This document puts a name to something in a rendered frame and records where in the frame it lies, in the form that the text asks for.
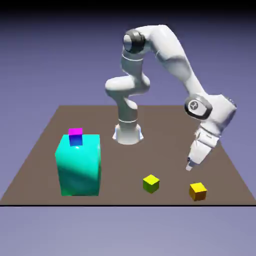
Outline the small yellow-green cube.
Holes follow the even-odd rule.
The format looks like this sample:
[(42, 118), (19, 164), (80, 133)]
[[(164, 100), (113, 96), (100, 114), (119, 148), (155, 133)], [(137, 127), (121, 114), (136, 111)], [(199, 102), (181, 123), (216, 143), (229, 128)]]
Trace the small yellow-green cube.
[(145, 191), (152, 194), (156, 192), (160, 187), (160, 180), (154, 175), (150, 174), (143, 178), (142, 186)]

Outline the small orange cube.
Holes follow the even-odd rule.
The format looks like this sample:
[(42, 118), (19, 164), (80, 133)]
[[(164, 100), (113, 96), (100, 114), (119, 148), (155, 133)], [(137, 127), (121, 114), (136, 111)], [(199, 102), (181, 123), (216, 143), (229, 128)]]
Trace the small orange cube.
[(201, 182), (192, 183), (189, 185), (189, 195), (194, 202), (205, 200), (207, 191), (208, 190)]

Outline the large cyan box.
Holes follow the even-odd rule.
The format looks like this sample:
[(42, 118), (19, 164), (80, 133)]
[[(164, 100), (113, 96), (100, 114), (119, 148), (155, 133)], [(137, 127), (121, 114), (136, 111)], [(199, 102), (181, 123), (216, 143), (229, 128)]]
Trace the large cyan box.
[(84, 134), (83, 145), (70, 146), (64, 134), (55, 151), (60, 194), (98, 196), (101, 186), (101, 142), (98, 134)]

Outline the small magenta cube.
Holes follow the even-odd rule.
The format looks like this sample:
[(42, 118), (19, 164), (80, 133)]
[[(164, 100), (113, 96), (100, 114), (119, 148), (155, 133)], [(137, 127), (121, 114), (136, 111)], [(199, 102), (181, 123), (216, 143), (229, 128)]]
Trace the small magenta cube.
[(69, 145), (71, 147), (83, 145), (83, 129), (82, 128), (69, 128), (68, 137), (69, 137)]

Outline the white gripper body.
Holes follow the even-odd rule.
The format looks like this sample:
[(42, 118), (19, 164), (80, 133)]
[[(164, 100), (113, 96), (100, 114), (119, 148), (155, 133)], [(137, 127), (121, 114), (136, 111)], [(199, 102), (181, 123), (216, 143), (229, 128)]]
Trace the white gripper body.
[(188, 154), (189, 165), (199, 165), (210, 153), (210, 151), (216, 147), (219, 140), (218, 136), (211, 134), (203, 128), (199, 128), (195, 132), (195, 139), (190, 146), (190, 152)]

